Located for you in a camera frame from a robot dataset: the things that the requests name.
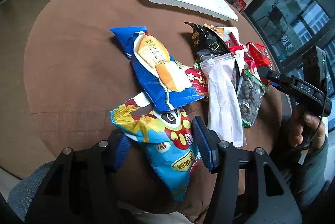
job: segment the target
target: metal screw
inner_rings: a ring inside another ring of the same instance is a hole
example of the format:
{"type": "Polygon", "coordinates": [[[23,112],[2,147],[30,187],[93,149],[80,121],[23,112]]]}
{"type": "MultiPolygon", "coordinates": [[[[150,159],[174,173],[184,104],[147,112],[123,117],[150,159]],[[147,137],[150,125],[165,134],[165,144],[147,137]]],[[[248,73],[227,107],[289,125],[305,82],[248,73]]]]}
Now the metal screw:
{"type": "Polygon", "coordinates": [[[219,146],[222,148],[227,148],[229,146],[229,143],[227,141],[221,141],[219,143],[219,146]]]}
{"type": "Polygon", "coordinates": [[[259,155],[263,155],[265,153],[265,150],[263,148],[256,148],[256,152],[259,154],[259,155]]]}
{"type": "Polygon", "coordinates": [[[105,148],[106,146],[108,146],[108,142],[106,140],[99,142],[99,147],[105,148]]]}
{"type": "Polygon", "coordinates": [[[63,153],[65,155],[69,155],[71,152],[72,152],[72,148],[65,148],[65,149],[63,149],[63,153]]]}

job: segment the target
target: white wrapper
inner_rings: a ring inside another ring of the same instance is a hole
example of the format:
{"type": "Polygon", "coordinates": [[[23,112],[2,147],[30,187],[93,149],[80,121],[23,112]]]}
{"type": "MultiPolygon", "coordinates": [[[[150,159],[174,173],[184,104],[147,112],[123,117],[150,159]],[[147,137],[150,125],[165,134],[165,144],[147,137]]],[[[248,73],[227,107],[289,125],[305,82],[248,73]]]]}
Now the white wrapper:
{"type": "Polygon", "coordinates": [[[234,59],[225,54],[200,63],[208,80],[208,129],[221,140],[243,146],[243,126],[237,95],[231,82],[234,59]]]}

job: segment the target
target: wooden floor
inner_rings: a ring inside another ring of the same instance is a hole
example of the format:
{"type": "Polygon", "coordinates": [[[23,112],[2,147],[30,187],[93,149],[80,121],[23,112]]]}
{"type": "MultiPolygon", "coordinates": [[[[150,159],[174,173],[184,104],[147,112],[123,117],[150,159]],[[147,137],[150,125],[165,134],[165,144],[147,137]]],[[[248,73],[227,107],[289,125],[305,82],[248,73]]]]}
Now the wooden floor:
{"type": "Polygon", "coordinates": [[[0,167],[18,178],[54,159],[36,136],[23,84],[27,39],[49,1],[7,0],[0,4],[0,167]]]}

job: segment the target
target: brown tablecloth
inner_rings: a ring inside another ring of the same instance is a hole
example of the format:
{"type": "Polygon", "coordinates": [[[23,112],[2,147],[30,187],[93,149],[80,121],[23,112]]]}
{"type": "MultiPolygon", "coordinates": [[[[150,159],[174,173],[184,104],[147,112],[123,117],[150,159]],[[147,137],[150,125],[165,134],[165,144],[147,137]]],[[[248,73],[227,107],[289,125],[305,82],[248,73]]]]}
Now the brown tablecloth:
{"type": "MultiPolygon", "coordinates": [[[[235,26],[241,42],[262,42],[243,16],[237,15],[237,22],[222,21],[148,0],[51,0],[35,21],[24,57],[28,103],[42,141],[55,156],[65,147],[91,147],[115,128],[109,111],[142,91],[109,28],[146,26],[177,61],[192,66],[192,29],[183,21],[235,26]]],[[[207,108],[204,102],[185,107],[191,118],[206,118],[207,108]]],[[[280,121],[280,95],[271,88],[254,126],[245,130],[244,148],[260,146],[269,152],[280,121]]],[[[200,163],[183,203],[173,202],[145,155],[136,148],[130,150],[114,179],[121,200],[152,212],[178,209],[190,219],[209,204],[214,181],[215,176],[200,163]]]]}

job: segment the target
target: blue cake package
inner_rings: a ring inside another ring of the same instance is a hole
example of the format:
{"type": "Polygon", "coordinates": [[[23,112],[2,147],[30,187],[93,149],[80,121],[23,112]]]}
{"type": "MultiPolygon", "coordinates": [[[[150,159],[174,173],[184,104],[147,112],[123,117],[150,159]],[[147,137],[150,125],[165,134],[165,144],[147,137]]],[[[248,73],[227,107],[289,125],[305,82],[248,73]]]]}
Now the blue cake package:
{"type": "Polygon", "coordinates": [[[200,157],[183,108],[159,112],[145,92],[111,111],[111,120],[138,142],[175,200],[182,200],[200,157]]]}
{"type": "Polygon", "coordinates": [[[170,111],[197,101],[199,96],[164,45],[146,27],[111,28],[137,78],[159,111],[170,111]]]}

